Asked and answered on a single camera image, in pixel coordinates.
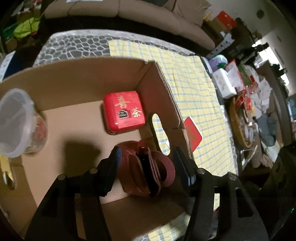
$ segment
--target white wall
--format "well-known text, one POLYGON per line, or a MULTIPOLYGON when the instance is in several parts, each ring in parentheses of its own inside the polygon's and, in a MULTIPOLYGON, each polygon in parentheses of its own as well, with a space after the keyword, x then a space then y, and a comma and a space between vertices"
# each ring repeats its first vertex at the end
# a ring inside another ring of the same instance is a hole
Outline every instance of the white wall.
POLYGON ((269 43, 282 67, 288 69, 287 88, 293 95, 296 94, 296 29, 275 9, 268 8, 268 11, 273 16, 275 29, 263 37, 263 42, 269 43))
POLYGON ((265 0, 207 0, 212 6, 210 10, 212 18, 221 11, 225 11, 233 19, 241 18, 251 32, 258 30, 262 36, 272 31, 269 15, 266 11, 265 0), (257 11, 262 9, 265 12, 263 19, 257 18, 257 11))

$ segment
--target cardboard box flap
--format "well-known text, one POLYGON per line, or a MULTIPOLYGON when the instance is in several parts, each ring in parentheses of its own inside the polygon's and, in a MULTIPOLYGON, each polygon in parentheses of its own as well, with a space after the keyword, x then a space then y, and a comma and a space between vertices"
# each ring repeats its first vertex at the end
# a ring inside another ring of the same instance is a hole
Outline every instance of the cardboard box flap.
POLYGON ((109 57, 60 61, 10 76, 1 83, 0 96, 23 89, 38 111, 98 101, 111 92, 134 90, 152 64, 109 57))
POLYGON ((182 148, 186 157, 194 160, 187 131, 185 129, 173 129, 168 130, 165 133, 167 134, 168 140, 170 142, 170 159, 173 158, 173 149, 179 146, 182 148))
POLYGON ((159 77, 159 69, 156 65, 152 65, 137 86, 136 91, 141 96, 147 119, 151 119, 152 115, 156 113, 164 130, 178 128, 181 120, 173 95, 165 78, 161 76, 162 82, 160 82, 159 77))

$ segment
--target cardboard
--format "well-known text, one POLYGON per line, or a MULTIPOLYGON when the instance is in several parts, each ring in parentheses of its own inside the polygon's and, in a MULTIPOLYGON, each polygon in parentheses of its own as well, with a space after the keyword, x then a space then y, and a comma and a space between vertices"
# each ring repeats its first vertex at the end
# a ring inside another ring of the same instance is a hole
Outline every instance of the cardboard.
MULTIPOLYGON (((106 57, 61 61, 10 76, 0 85, 0 97, 12 88, 23 89, 31 96, 47 121, 49 133, 40 152, 12 160, 16 189, 6 189, 0 195, 0 205, 22 235, 59 174, 82 175, 108 157, 116 144, 127 140, 146 139, 152 150, 160 150, 152 125, 155 113, 171 150, 180 146, 188 158, 193 158, 170 87, 154 62, 106 57), (109 135, 101 111, 103 97, 132 90, 141 98, 146 125, 136 131, 109 135)), ((118 180, 100 200, 113 240, 132 240, 183 212, 169 199, 127 197, 118 180)), ((77 224, 80 230, 81 220, 77 224)))

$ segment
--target window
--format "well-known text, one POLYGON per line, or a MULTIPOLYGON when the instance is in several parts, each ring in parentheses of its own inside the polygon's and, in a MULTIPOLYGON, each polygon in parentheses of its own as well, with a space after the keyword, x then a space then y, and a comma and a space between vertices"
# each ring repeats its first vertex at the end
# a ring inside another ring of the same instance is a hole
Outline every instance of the window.
MULTIPOLYGON (((263 44, 262 40, 258 40, 254 45, 252 45, 252 47, 255 47, 259 44, 263 44)), ((276 55, 274 54, 274 52, 272 51, 272 49, 270 47, 268 47, 267 49, 261 51, 259 53, 260 57, 256 59, 255 61, 255 66, 259 66, 262 62, 269 60, 269 62, 271 64, 279 64, 280 65, 280 69, 283 69, 282 65, 280 64, 278 58, 276 57, 276 55)), ((287 86, 289 84, 289 80, 286 74, 282 75, 281 78, 283 79, 283 81, 285 82, 285 85, 287 86)))

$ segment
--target clear plastic container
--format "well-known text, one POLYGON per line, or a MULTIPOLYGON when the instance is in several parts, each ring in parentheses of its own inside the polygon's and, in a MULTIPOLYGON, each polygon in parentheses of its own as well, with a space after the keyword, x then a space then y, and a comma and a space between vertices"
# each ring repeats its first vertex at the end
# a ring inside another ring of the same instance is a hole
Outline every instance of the clear plastic container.
POLYGON ((21 89, 8 91, 0 100, 0 152, 7 157, 40 151, 47 139, 44 119, 21 89))

